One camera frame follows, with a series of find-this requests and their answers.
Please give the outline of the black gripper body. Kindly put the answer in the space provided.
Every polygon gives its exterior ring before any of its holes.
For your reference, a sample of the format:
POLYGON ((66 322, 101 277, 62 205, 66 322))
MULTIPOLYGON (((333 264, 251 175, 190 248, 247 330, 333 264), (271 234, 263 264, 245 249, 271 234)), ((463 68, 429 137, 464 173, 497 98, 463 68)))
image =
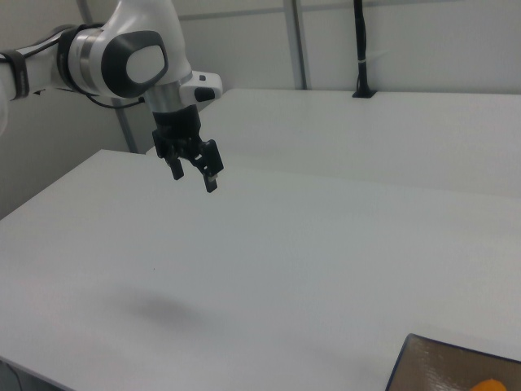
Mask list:
POLYGON ((166 158, 171 147, 183 159, 196 159, 203 155, 204 142, 199 136, 201 121, 196 105, 176 112, 154 112, 156 130, 152 136, 159 158, 166 158))

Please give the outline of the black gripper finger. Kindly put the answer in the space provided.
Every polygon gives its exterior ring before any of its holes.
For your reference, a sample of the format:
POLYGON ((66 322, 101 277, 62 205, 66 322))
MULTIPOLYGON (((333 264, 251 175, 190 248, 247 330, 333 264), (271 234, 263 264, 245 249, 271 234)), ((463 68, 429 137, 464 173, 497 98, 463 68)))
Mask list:
POLYGON ((224 169, 217 143, 212 139, 197 143, 190 162, 203 175, 207 193, 215 191, 218 174, 224 169))
POLYGON ((173 147, 169 148, 164 159, 168 167, 171 169, 173 179, 176 181, 181 179, 184 176, 184 170, 177 151, 173 147))

